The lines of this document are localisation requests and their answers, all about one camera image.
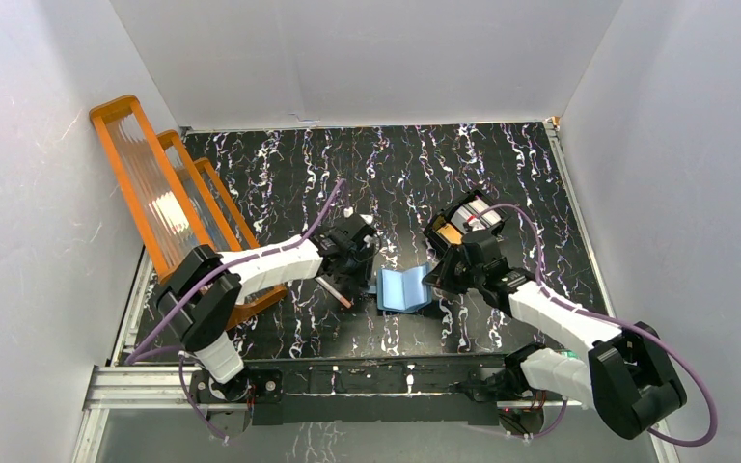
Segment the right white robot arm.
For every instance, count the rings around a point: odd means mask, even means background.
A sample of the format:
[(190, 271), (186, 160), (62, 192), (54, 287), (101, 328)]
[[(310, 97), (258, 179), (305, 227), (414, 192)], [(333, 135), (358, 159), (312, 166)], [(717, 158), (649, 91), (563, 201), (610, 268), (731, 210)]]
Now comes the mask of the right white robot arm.
[(505, 359), (505, 385), (518, 399), (539, 390), (573, 398), (596, 411), (617, 436), (631, 440), (687, 402), (687, 394), (657, 333), (638, 322), (618, 328), (590, 312), (564, 307), (525, 268), (513, 267), (499, 240), (472, 231), (449, 247), (424, 282), (464, 294), (473, 289), (493, 308), (532, 325), (570, 356), (532, 343)]

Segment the white credit card stack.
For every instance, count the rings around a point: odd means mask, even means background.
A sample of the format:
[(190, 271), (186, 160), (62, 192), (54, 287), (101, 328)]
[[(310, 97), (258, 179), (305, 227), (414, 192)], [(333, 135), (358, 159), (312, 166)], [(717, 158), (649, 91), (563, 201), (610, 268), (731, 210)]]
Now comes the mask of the white credit card stack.
[(452, 223), (463, 233), (488, 230), (504, 222), (503, 217), (496, 210), (484, 213), (490, 205), (483, 199), (477, 198), (461, 205), (453, 214)]

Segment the blue leather card holder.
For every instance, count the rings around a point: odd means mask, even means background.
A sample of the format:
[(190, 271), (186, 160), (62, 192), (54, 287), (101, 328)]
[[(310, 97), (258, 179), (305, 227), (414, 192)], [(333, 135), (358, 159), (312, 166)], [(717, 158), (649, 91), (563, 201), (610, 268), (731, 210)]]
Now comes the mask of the blue leather card holder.
[(429, 269), (428, 263), (403, 271), (380, 268), (375, 285), (377, 308), (386, 313), (415, 313), (429, 305), (433, 294), (423, 282)]

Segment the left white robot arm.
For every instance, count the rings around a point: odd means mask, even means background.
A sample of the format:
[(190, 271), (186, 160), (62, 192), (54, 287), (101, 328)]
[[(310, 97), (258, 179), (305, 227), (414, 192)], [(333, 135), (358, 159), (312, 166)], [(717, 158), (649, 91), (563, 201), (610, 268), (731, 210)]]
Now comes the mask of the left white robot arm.
[(227, 334), (235, 307), (297, 280), (328, 276), (366, 286), (376, 235), (369, 215), (352, 213), (310, 236), (261, 248), (217, 253), (197, 246), (156, 288), (153, 303), (183, 351), (212, 377), (212, 389), (238, 401), (248, 393), (250, 377)]

